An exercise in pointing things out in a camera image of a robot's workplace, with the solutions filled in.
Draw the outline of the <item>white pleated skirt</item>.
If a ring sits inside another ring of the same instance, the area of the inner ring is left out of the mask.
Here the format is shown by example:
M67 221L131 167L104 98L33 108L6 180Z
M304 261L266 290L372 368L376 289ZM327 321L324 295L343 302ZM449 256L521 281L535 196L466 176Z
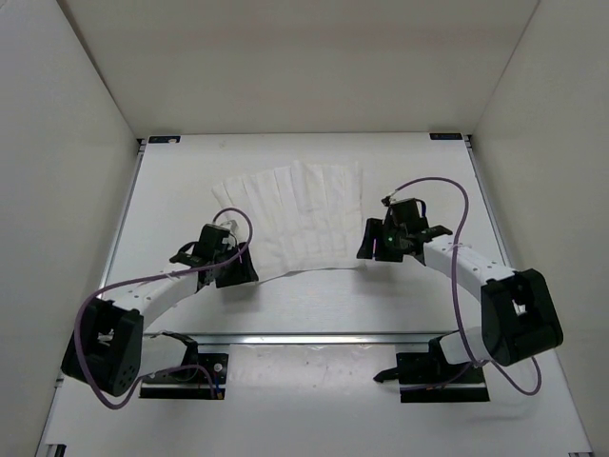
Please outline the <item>white pleated skirt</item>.
M226 178L211 189L222 209L251 220L249 245L259 280L292 272L362 268L363 173L351 165L286 167Z

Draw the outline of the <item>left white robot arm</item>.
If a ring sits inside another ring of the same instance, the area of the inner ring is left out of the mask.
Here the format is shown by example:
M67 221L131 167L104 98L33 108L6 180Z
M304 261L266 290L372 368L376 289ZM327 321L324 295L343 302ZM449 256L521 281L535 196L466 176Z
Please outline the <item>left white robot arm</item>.
M171 330L148 336L147 329L202 288L257 279L248 241L238 241L228 227L206 224L198 240L179 248L154 279L126 281L126 293L115 300L94 294L78 312L61 371L97 394L125 398L148 376L187 379L200 370L194 340Z

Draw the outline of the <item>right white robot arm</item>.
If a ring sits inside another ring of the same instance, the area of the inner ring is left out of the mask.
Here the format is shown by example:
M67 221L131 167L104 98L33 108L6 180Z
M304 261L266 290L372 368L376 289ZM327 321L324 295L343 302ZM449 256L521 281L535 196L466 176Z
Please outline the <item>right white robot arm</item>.
M366 221L358 258L400 263L411 256L448 277L454 293L464 289L480 304L479 326L460 326L430 341L431 377L448 381L467 362L509 367L562 345L560 320L539 271L500 265L459 243L450 229L430 226L421 200L385 197L383 205L384 218Z

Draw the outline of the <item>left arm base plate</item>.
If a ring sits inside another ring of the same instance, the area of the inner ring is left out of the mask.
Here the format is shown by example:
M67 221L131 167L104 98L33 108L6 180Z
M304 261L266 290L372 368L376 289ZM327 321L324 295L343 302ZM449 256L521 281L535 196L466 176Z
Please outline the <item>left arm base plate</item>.
M228 346L199 346L197 368L147 377L139 388L139 398L149 400L223 401L229 368Z

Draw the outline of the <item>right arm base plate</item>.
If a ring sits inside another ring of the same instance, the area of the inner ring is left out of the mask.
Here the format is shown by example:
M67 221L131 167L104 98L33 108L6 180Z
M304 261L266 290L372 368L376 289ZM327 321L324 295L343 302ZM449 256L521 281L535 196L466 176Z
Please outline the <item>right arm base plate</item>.
M402 404L486 403L490 396L481 368L447 365L430 353L400 352L396 366L377 373L383 384L397 381Z

